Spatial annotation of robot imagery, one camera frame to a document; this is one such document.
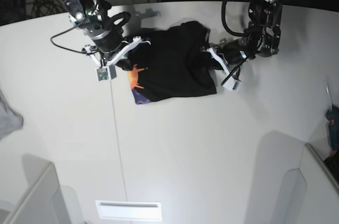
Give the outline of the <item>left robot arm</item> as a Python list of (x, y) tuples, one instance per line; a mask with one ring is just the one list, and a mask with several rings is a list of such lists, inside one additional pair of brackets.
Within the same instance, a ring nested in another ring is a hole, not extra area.
[(206, 52), (216, 62), (216, 69), (226, 75), (222, 87), (236, 91), (241, 85), (239, 76), (244, 62), (256, 56), (271, 57), (279, 52), (283, 0), (249, 0), (249, 23), (242, 32), (233, 31), (227, 24), (226, 8), (230, 1), (222, 0), (221, 22), (233, 39), (212, 44)]

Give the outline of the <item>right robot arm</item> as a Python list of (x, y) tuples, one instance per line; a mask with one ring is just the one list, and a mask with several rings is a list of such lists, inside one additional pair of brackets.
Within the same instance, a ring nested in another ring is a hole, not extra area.
[(109, 16), (112, 6), (106, 0), (62, 0), (62, 3), (73, 28), (83, 30), (93, 41), (93, 44), (83, 47), (80, 54), (91, 57), (99, 69), (118, 66), (126, 71), (132, 70), (134, 65), (129, 55), (139, 45), (150, 41), (140, 36), (123, 36), (123, 26), (131, 19), (129, 12)]

